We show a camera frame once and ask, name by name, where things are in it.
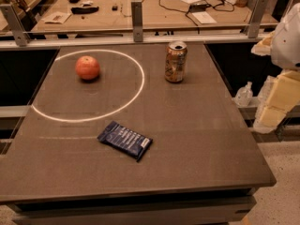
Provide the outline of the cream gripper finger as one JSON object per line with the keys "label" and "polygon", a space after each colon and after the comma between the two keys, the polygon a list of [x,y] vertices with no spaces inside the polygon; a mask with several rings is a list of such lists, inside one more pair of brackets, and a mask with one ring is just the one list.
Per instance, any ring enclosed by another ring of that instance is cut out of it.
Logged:
{"label": "cream gripper finger", "polygon": [[264,37],[261,41],[259,41],[257,44],[255,44],[252,47],[251,52],[259,56],[270,55],[271,44],[272,44],[274,34],[275,34],[274,31],[269,33],[266,37]]}
{"label": "cream gripper finger", "polygon": [[276,77],[268,76],[259,93],[254,130],[262,134],[275,130],[299,102],[299,71],[283,69]]}

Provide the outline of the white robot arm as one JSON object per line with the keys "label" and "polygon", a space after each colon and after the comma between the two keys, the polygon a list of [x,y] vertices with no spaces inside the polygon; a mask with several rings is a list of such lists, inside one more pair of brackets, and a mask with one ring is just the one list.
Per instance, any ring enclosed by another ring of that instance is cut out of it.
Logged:
{"label": "white robot arm", "polygon": [[295,4],[275,31],[257,43],[251,52],[269,54],[271,62],[282,68],[276,77],[267,77],[258,95],[253,128],[259,133],[269,133],[300,102],[300,4]]}

